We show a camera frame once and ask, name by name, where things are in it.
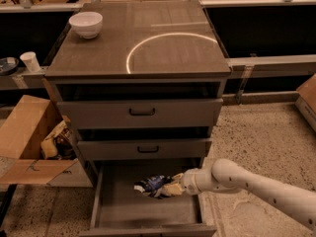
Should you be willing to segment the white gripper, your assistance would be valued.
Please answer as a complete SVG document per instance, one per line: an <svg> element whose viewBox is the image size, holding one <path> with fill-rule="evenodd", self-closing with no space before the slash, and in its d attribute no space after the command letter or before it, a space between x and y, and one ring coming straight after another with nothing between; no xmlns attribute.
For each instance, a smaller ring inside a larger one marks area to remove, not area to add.
<svg viewBox="0 0 316 237"><path fill-rule="evenodd" d="M181 196L183 192L190 196L203 192L212 192L217 187L217 181L212 177L211 170L190 169L185 173L179 173L172 177L173 181L180 181L180 184L166 184L164 191L167 196Z"/></svg>

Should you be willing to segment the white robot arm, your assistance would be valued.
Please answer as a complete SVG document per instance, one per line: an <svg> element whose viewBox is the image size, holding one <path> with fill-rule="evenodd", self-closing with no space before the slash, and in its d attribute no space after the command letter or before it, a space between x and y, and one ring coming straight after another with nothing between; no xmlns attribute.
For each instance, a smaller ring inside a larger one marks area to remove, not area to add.
<svg viewBox="0 0 316 237"><path fill-rule="evenodd" d="M316 229L316 193L254 174L228 159L177 174L163 191L168 196L194 196L242 189L269 203L312 231Z"/></svg>

